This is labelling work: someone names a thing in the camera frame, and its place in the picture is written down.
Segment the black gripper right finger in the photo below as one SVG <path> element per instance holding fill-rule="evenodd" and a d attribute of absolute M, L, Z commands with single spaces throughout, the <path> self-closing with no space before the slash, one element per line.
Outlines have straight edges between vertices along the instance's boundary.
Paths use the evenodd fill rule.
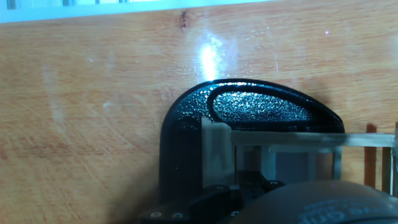
<path fill-rule="evenodd" d="M 267 180 L 259 171 L 239 171 L 239 189 L 243 198 L 244 206 L 252 204 L 253 201 L 262 197 L 285 184 L 279 180 Z"/>

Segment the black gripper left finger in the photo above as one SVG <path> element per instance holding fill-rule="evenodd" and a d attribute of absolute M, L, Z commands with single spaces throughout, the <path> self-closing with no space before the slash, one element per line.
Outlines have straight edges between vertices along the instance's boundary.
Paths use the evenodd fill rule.
<path fill-rule="evenodd" d="M 205 187 L 198 194 L 175 199 L 144 212 L 140 224 L 228 223 L 243 207 L 239 189 L 225 185 Z"/>

